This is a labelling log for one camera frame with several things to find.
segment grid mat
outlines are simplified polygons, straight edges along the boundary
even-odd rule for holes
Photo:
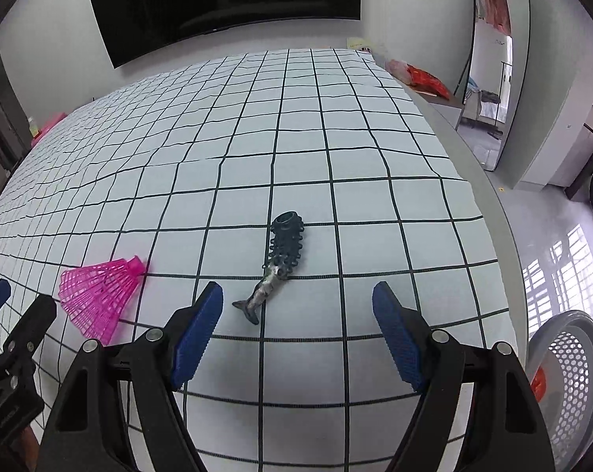
[[[305,222],[301,262],[253,326],[231,302],[262,274],[270,222]],[[229,56],[145,78],[69,115],[0,197],[0,345],[62,271],[139,255],[149,272],[112,343],[162,326],[209,280],[225,307],[175,398],[209,471],[383,471],[417,398],[371,308],[386,280],[432,326],[515,345],[471,186],[404,88],[366,53]],[[83,338],[61,310],[39,346],[46,407]],[[122,389],[138,466],[151,464]],[[456,462],[471,391],[443,457]]]

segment bottle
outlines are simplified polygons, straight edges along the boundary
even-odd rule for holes
[[[32,133],[32,136],[36,138],[36,135],[38,135],[39,132],[36,122],[34,122],[34,119],[30,117],[28,118],[28,123],[30,124],[30,133]]]

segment gray fish toy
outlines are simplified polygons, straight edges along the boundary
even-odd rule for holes
[[[292,273],[298,260],[301,258],[302,232],[305,229],[301,217],[295,211],[288,211],[278,215],[270,226],[274,237],[270,240],[270,251],[267,257],[267,265],[264,269],[264,276],[257,283],[253,294],[248,299],[234,301],[233,306],[244,312],[248,321],[254,325],[259,324],[259,318],[255,312],[276,286]]]

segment pink shuttlecock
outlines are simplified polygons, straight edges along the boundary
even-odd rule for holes
[[[58,297],[71,322],[88,339],[108,345],[121,311],[145,266],[136,255],[63,272]]]

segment white basket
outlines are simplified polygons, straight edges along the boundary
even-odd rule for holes
[[[593,432],[593,320],[569,311],[546,321],[528,344],[526,375],[539,367],[546,393],[539,402],[557,472],[570,470]]]

